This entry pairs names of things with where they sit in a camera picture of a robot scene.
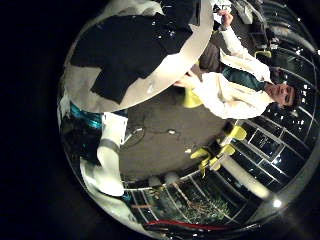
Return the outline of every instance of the man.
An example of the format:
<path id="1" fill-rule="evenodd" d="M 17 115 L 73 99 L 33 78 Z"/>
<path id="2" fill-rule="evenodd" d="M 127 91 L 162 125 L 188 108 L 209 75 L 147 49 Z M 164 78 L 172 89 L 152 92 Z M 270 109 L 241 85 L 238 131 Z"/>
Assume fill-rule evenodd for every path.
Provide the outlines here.
<path id="1" fill-rule="evenodd" d="M 219 51 L 214 54 L 214 47 L 209 45 L 200 58 L 200 67 L 204 55 L 211 56 L 210 72 L 203 73 L 200 81 L 197 75 L 189 71 L 174 85 L 191 88 L 205 107 L 223 119 L 259 116 L 272 102 L 277 102 L 280 107 L 293 106 L 296 94 L 294 87 L 273 84 L 269 67 L 251 56 L 236 37 L 230 26 L 233 16 L 224 10 L 219 14 L 223 20 L 220 32 L 231 55 L 222 50 L 220 54 Z"/>

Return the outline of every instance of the yellow stool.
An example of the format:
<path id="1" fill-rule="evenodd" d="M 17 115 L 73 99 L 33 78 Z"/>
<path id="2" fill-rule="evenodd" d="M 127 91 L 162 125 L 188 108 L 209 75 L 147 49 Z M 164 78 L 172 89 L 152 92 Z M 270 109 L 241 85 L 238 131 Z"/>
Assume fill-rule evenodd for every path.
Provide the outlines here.
<path id="1" fill-rule="evenodd" d="M 264 55 L 264 56 L 266 56 L 266 57 L 268 57 L 268 58 L 271 58 L 271 57 L 272 57 L 272 53 L 271 53 L 270 51 L 266 51 L 266 50 L 256 51 L 256 52 L 254 53 L 254 57 L 257 58 L 257 55 L 258 55 L 258 54 Z"/>
<path id="2" fill-rule="evenodd" d="M 246 130 L 244 130 L 241 126 L 235 125 L 231 132 L 227 135 L 229 138 L 234 138 L 237 140 L 243 140 L 247 136 Z"/>
<path id="3" fill-rule="evenodd" d="M 196 108 L 202 105 L 199 97 L 192 92 L 191 88 L 185 88 L 185 96 L 182 105 L 185 108 Z"/>

